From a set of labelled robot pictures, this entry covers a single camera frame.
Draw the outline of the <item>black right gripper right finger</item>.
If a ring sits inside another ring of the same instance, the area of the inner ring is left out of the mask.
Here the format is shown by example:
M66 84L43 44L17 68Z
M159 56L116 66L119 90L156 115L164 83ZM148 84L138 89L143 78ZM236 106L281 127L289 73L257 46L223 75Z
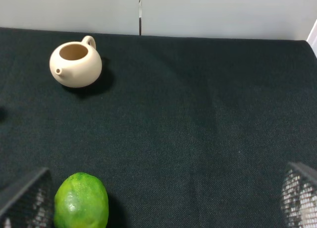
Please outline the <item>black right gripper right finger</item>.
M317 171L289 162L281 190L281 211L288 228L317 226Z

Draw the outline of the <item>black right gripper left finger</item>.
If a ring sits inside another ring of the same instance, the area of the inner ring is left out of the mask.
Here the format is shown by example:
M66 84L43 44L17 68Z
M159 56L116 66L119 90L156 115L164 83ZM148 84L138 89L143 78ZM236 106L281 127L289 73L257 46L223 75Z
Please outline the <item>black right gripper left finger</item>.
M35 169L0 191L2 228L50 228L53 181L48 168Z

